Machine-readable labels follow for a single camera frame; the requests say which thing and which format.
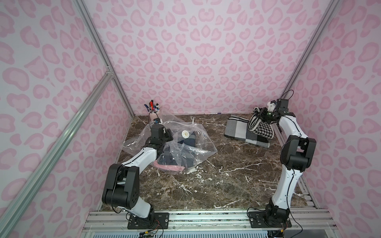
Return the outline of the grey white checked blanket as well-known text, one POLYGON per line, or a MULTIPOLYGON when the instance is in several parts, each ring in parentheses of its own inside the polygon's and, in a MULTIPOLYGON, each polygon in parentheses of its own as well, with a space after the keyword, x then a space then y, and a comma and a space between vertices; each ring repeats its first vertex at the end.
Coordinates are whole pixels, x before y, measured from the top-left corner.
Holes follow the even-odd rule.
POLYGON ((270 139, 254 134, 248 129, 249 120, 231 115, 226 124, 224 136, 264 148, 270 147, 270 139))

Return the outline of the black white houndstooth blanket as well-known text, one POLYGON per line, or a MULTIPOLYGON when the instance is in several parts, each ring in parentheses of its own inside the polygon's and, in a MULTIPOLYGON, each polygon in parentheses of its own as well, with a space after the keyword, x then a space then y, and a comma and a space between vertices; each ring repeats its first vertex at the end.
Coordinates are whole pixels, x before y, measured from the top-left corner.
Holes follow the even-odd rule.
POLYGON ((268 123, 264 122, 260 116, 260 113, 261 108, 255 107, 253 109, 253 115, 248 122, 248 130, 264 138, 273 139, 274 130, 268 123))

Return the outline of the clear plastic vacuum bag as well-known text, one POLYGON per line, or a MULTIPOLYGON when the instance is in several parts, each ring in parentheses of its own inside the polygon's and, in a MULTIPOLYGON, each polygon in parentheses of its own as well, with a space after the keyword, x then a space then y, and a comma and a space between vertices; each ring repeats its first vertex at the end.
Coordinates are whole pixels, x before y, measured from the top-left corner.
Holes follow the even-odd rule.
POLYGON ((123 144, 123 150, 130 155, 137 154, 149 143, 151 129, 161 120, 166 130, 170 130, 173 140, 165 143, 163 152, 151 163, 152 166, 168 173, 182 173, 194 168, 217 153, 217 148, 202 124, 185 122, 169 114, 149 113, 149 123, 142 132, 123 144))

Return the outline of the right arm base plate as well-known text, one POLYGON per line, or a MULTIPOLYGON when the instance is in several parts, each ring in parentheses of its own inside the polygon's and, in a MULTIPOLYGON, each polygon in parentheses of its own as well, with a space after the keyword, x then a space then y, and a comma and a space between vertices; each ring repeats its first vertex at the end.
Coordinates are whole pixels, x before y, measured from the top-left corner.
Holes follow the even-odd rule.
POLYGON ((249 211, 247 216, 250 221, 251 228, 291 228, 290 219, 282 220, 280 218, 266 218, 266 213, 263 211, 249 211))

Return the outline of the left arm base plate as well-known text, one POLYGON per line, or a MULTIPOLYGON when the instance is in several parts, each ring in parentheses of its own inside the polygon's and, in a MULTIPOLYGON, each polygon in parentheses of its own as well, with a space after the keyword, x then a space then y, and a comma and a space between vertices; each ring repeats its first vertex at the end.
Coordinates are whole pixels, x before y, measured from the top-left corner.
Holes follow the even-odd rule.
POLYGON ((139 218, 137 216, 132 216, 129 219, 128 229, 129 230, 143 230, 143 229, 168 229, 169 225, 169 213, 167 212, 155 212, 149 214, 147 218, 139 218))

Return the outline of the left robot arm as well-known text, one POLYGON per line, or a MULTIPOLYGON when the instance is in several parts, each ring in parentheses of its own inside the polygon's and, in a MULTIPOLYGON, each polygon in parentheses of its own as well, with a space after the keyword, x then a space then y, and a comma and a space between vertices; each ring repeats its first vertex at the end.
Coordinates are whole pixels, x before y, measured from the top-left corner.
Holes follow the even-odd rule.
POLYGON ((160 157, 173 136, 163 124, 153 124, 150 131, 151 137, 134 157, 109 167, 102 202, 113 209, 126 209, 137 218, 153 221, 153 206, 140 197, 140 174, 160 157))

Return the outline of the dark blanket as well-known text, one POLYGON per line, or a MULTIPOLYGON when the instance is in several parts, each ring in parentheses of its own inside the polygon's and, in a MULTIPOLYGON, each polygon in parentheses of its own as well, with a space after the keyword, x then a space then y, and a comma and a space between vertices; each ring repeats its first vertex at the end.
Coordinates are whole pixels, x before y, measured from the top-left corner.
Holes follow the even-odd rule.
POLYGON ((181 132, 176 134, 177 138, 165 145, 163 153, 157 159, 161 165, 178 165, 190 169, 196 165, 196 133, 189 131, 190 136, 184 139, 181 132))

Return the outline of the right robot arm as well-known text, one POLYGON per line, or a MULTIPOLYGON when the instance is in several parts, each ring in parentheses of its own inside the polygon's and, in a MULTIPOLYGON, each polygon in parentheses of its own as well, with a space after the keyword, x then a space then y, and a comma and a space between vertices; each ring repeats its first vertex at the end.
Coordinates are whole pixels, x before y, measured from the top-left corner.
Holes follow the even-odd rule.
POLYGON ((293 192, 299 178, 312 163, 317 142, 302 131, 293 113, 285 110, 270 112, 263 108, 259 118, 268 124, 277 124, 288 137, 280 152, 280 180, 264 213, 268 226, 280 227, 288 222, 293 192))

